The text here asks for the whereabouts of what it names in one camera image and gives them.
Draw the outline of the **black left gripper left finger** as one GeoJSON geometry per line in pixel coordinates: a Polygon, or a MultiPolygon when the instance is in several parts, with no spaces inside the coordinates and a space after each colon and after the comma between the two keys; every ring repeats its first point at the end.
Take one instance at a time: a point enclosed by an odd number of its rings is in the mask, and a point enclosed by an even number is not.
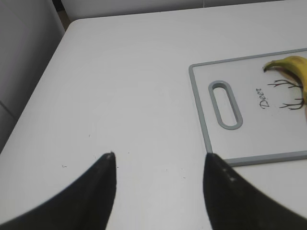
{"type": "Polygon", "coordinates": [[[2,230],[104,230],[115,200],[116,156],[103,154],[76,181],[2,230]]]}

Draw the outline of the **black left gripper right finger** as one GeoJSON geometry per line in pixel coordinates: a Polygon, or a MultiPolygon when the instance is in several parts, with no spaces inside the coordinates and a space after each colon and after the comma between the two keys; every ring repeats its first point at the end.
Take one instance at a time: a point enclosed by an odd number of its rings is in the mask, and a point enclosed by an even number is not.
{"type": "Polygon", "coordinates": [[[215,153],[205,158],[203,194],[214,230],[307,228],[306,218],[265,195],[215,153]]]}

